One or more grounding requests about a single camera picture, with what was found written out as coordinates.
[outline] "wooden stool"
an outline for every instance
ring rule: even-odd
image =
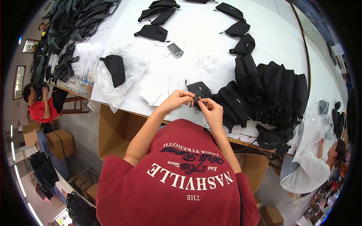
[[[73,102],[74,101],[74,109],[63,109],[63,115],[64,114],[86,114],[89,113],[89,111],[82,111],[82,101],[86,100],[84,97],[70,97],[67,98],[64,103]],[[76,103],[77,101],[80,101],[80,109],[76,109]]]

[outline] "person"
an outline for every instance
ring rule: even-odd
[[[331,171],[346,154],[346,146],[343,140],[339,139],[323,155],[324,139],[318,142],[317,156],[308,152],[297,162],[292,162],[293,157],[284,156],[280,172],[281,186],[293,193],[308,194],[329,179]]]
[[[222,129],[222,106],[209,98],[197,101],[215,138],[185,119],[159,129],[171,111],[189,102],[194,106],[194,97],[173,92],[123,159],[104,158],[96,202],[101,225],[257,225],[260,214],[248,177]]]
[[[47,21],[46,23],[40,23],[39,24],[38,30],[43,30],[42,31],[42,36],[45,35],[46,29],[48,29],[48,27],[49,27],[49,21]]]
[[[37,100],[33,84],[27,84],[23,89],[23,99],[28,103],[28,111],[33,120],[41,123],[51,122],[55,117],[62,115],[63,104],[68,92],[57,87],[53,88],[51,98],[47,98],[48,87],[42,88],[42,101]]]

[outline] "white table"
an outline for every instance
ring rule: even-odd
[[[142,10],[147,9],[150,3],[149,0],[123,0],[118,9],[122,10],[122,14],[108,40],[109,46],[112,47],[123,46],[135,40],[135,48],[152,51],[150,65],[139,82],[135,83],[128,91],[120,109],[145,116],[151,115],[155,108],[148,106],[148,103],[138,95],[143,87],[151,84],[187,90],[185,79],[187,79],[188,84],[203,81],[214,93],[217,93],[229,81],[235,80],[234,69],[237,55],[230,54],[229,49],[235,47],[239,38],[232,38],[225,33],[219,34],[219,32],[236,23],[237,19],[222,12],[213,11],[217,6],[213,1],[207,4],[177,1],[181,8],[177,9],[161,27],[168,30],[167,40],[171,43],[177,40],[185,43],[185,53],[178,59],[172,55],[165,58],[161,55],[161,50],[164,47],[153,47],[153,40],[134,37],[134,33],[141,30],[143,25],[150,24],[148,19],[153,20],[157,17],[155,15],[146,18],[141,23],[137,21]],[[274,61],[277,64],[284,64],[286,69],[293,69],[296,74],[306,74],[308,78],[302,32],[294,26],[298,21],[287,2],[285,4],[288,4],[288,7],[284,7],[284,10],[290,12],[285,13],[284,18],[285,15],[290,15],[290,22],[249,0],[229,0],[227,3],[240,9],[247,23],[251,26],[248,33],[255,39],[256,47],[252,56],[256,65]],[[202,68],[195,69],[190,64],[193,54],[203,50],[207,50],[218,60],[217,63],[213,64],[215,70],[211,74]],[[106,54],[107,51],[104,51],[102,56],[105,57]],[[97,85],[93,87],[91,100],[106,103]],[[202,114],[196,114],[194,109],[182,106],[172,111],[165,120],[174,121],[184,118],[196,124],[205,125],[205,118],[201,116]],[[252,121],[246,128],[234,127],[233,133],[228,134],[228,136],[235,139],[240,138],[241,141],[252,142],[258,136],[256,124],[257,122]]]

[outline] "window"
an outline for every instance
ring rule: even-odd
[[[38,45],[38,40],[27,39],[23,48],[23,52],[27,54],[33,54],[35,52],[35,48]]]
[[[13,100],[21,99],[25,68],[26,68],[26,66],[17,66],[16,67]]]

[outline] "wooden frame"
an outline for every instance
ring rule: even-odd
[[[16,87],[16,80],[17,80],[17,76],[18,76],[18,68],[19,67],[24,67],[24,74],[23,74],[23,82],[21,84],[21,95],[19,98],[15,98],[15,87]],[[15,70],[15,79],[14,79],[14,85],[13,85],[13,100],[19,100],[22,98],[22,89],[24,87],[24,76],[25,76],[25,72],[26,72],[26,66],[25,65],[17,65],[16,66],[16,70]]]
[[[35,40],[35,39],[31,39],[31,38],[26,39],[26,41],[28,41],[28,40],[29,41],[34,41],[34,42],[40,42],[39,40]],[[24,53],[24,54],[34,54],[33,52],[23,52],[23,50],[21,52]]]

